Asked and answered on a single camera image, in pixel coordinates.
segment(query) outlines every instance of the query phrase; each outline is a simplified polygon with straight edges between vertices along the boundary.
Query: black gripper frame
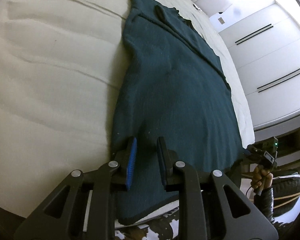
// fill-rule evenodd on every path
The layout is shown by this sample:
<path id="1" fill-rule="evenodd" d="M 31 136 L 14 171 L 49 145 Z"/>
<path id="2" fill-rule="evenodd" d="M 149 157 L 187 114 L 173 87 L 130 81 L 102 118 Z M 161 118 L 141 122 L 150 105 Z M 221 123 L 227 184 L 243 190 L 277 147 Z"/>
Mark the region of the black gripper frame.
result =
<path id="1" fill-rule="evenodd" d="M 278 239 L 273 225 L 223 172 L 196 171 L 188 163 L 177 162 L 181 160 L 167 149 L 163 137 L 157 140 L 157 154 L 164 189 L 179 191 L 178 240 L 211 239 L 205 210 L 217 213 L 217 207 L 217 230 L 222 232 L 218 239 Z"/>
<path id="2" fill-rule="evenodd" d="M 127 165 L 135 138 L 115 162 L 83 173 L 70 173 L 18 227 L 14 240 L 113 240 L 113 193 L 126 191 Z M 89 192 L 92 190 L 88 224 L 83 232 Z"/>

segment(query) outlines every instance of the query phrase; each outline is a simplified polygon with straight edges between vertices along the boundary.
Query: white bed sheet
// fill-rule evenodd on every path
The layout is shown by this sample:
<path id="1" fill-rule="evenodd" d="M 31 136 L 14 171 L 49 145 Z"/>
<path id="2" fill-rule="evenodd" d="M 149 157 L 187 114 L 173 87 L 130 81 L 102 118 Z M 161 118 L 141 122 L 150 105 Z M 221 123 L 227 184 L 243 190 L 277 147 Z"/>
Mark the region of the white bed sheet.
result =
<path id="1" fill-rule="evenodd" d="M 220 57 L 242 144 L 253 143 L 238 74 L 209 18 L 191 0 L 157 1 L 180 10 Z M 109 160 L 129 11 L 129 0 L 0 0 L 2 208 L 26 217 L 72 170 Z"/>

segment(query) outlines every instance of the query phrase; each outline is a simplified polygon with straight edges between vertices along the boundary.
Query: human hand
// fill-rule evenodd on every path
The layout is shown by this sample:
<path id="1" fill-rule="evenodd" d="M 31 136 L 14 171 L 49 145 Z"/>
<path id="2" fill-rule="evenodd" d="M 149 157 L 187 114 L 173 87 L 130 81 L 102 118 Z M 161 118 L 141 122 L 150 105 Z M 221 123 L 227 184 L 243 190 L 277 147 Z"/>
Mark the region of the human hand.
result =
<path id="1" fill-rule="evenodd" d="M 271 185 L 272 185 L 273 174 L 270 172 L 270 170 L 267 170 L 267 169 L 262 169 L 261 174 L 263 176 L 266 176 L 266 181 L 265 181 L 265 185 L 264 185 L 263 189 L 270 188 Z M 255 169 L 253 171 L 253 178 L 252 178 L 252 181 L 251 181 L 251 187 L 253 187 L 254 189 L 260 187 L 261 186 L 261 181 L 260 180 L 261 180 L 260 170 L 257 166 L 257 167 L 255 167 Z"/>

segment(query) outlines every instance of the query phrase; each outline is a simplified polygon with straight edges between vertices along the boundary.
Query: black jacket sleeve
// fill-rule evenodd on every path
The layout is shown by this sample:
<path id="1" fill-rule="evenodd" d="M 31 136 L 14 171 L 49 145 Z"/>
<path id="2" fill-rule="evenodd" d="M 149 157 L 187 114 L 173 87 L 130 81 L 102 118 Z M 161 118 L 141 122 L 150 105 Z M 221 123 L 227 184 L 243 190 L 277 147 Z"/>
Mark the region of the black jacket sleeve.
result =
<path id="1" fill-rule="evenodd" d="M 274 222 L 273 218 L 273 189 L 272 187 L 267 188 L 262 191 L 261 196 L 254 196 L 254 204 L 261 211 L 262 214 L 271 222 L 271 224 L 277 229 L 279 239 L 284 233 L 290 228 L 293 222 L 291 223 L 279 223 Z"/>

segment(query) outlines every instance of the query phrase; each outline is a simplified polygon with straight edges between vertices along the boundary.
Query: person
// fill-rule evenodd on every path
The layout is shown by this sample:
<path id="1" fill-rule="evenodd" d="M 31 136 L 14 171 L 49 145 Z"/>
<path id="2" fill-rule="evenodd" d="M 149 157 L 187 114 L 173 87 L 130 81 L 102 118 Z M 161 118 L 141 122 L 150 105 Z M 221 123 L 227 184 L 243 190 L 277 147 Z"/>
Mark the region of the person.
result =
<path id="1" fill-rule="evenodd" d="M 271 222 L 271 224 L 277 229 L 279 239 L 285 234 L 285 232 L 291 227 L 292 223 L 279 223 L 275 222 L 273 218 L 273 207 L 274 207 L 274 197 L 272 189 L 273 174 L 266 169 L 262 169 L 261 173 L 266 176 L 265 185 L 260 196 L 254 196 L 254 205 L 261 211 L 261 213 Z M 261 175 L 260 170 L 255 167 L 253 171 L 253 178 L 251 181 L 251 187 L 256 189 L 261 186 Z"/>

